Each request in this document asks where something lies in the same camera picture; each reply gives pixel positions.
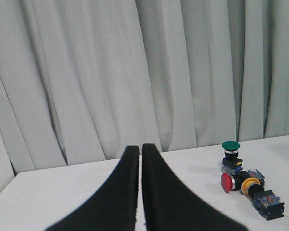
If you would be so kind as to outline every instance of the white curtain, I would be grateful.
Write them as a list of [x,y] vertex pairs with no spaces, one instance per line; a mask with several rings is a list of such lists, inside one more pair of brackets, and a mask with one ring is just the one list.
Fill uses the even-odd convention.
[[289,0],[0,0],[16,173],[289,134]]

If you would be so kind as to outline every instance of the white table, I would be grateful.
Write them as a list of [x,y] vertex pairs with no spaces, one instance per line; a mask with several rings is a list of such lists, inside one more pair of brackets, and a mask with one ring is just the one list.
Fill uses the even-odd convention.
[[[177,176],[198,196],[250,231],[289,231],[289,136],[241,142],[243,167],[265,175],[265,188],[285,202],[283,218],[266,221],[239,192],[221,187],[220,145],[163,153]],[[24,172],[0,194],[0,231],[42,231],[72,212],[109,176],[118,159]],[[145,231],[141,191],[137,231]]]

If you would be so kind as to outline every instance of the yellow ring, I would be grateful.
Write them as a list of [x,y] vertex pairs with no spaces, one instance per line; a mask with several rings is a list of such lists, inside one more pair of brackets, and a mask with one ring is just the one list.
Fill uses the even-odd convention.
[[242,186],[241,186],[241,190],[245,195],[247,195],[248,187],[253,183],[260,184],[260,181],[254,177],[247,178],[245,181],[243,181]]

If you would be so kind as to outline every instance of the green push button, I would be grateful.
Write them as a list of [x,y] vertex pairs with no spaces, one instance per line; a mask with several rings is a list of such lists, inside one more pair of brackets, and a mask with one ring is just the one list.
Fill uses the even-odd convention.
[[240,144],[235,141],[226,141],[222,144],[222,147],[227,151],[235,151],[239,149]]

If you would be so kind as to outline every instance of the white tabletop surface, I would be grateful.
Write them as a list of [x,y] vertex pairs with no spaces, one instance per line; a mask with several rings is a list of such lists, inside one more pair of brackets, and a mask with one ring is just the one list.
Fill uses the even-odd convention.
[[[266,190],[285,202],[283,218],[265,220],[239,192],[221,187],[220,145],[163,153],[175,174],[199,197],[250,231],[289,231],[289,136],[240,142],[243,167],[265,175]],[[118,159],[24,172],[0,194],[0,231],[42,231],[88,199]],[[145,231],[141,187],[137,231]]]

